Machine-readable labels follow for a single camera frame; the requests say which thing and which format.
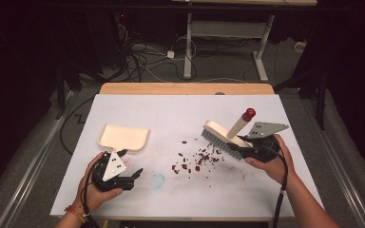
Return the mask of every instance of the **brush handle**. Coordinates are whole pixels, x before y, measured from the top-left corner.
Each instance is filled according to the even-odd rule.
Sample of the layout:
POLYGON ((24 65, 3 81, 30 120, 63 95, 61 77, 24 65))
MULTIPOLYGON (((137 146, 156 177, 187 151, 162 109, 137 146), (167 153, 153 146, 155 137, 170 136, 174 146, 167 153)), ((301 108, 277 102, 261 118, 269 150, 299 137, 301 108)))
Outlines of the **brush handle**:
POLYGON ((227 138, 232 139, 241 131, 256 115, 256 110, 253 108, 247 108, 247 110, 242 113, 241 117, 236 121, 233 127, 227 132, 227 138))

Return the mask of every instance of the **wooden table edge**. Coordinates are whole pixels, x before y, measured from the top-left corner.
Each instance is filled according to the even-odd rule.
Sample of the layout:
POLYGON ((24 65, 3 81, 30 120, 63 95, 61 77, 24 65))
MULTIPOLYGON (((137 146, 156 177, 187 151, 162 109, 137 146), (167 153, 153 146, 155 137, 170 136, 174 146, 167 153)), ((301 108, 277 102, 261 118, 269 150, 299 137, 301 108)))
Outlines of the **wooden table edge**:
POLYGON ((106 83, 100 94, 134 95, 272 95, 269 84, 204 84, 204 83, 106 83))

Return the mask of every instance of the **brush bristles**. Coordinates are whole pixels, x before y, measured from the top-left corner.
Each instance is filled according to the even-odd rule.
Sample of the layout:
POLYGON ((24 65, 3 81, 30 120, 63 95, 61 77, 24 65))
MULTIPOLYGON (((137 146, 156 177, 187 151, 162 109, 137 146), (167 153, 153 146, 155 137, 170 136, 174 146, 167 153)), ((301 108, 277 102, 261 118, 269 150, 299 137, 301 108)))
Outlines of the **brush bristles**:
POLYGON ((230 147, 227 145, 226 142, 222 141, 221 139, 219 139, 218 137, 216 137, 214 134, 212 134, 208 130, 204 129, 203 132, 202 132, 202 136, 206 140, 210 141, 215 146, 217 146, 220 150, 223 150, 224 152, 226 152, 227 154, 229 154, 230 156, 232 156, 233 158, 235 158, 237 160, 241 160, 242 159, 242 156, 241 156, 241 154, 238 151, 235 151, 235 150, 230 149, 230 147))

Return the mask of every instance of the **blue stain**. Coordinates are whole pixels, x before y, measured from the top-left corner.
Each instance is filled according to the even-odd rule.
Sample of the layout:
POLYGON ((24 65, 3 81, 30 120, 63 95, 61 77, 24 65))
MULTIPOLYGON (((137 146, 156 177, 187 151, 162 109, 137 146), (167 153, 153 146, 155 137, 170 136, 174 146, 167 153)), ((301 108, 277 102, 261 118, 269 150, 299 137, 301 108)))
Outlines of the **blue stain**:
POLYGON ((154 190, 160 190, 163 187, 165 177, 162 174, 155 174, 150 179, 150 186, 154 190))

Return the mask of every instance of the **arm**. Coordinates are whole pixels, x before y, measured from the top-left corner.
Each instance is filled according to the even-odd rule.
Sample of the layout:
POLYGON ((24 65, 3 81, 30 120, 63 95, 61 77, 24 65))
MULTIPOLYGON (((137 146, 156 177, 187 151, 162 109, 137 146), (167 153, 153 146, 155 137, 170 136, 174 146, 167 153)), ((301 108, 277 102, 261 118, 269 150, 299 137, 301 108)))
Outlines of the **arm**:
MULTIPOLYGON (((71 208, 74 212, 67 211, 58 224, 55 226, 56 228, 79 228, 82 225, 82 220, 80 217, 83 216, 84 210, 83 205, 81 202, 81 193, 82 189, 85 187, 86 176, 87 172, 90 167, 99 160, 103 156, 103 152, 96 156, 87 166, 87 170, 85 175, 82 177, 81 181, 79 182, 78 192, 76 194, 75 200, 71 204, 71 208)), ((100 192, 94 184, 90 184, 87 188, 87 205, 91 212, 97 210, 105 201, 114 199, 115 197, 119 196, 123 193, 123 189, 116 188, 108 192, 100 192)))
MULTIPOLYGON (((282 137, 280 135, 275 135, 275 137, 281 148, 279 153, 284 156, 288 165, 286 193, 295 212, 299 227, 338 227, 336 222, 319 205, 296 173, 292 156, 282 137)), ((271 179, 282 183, 284 166, 280 159, 276 158, 268 163, 262 163, 252 158, 247 158, 245 161, 258 169, 264 170, 271 179)))

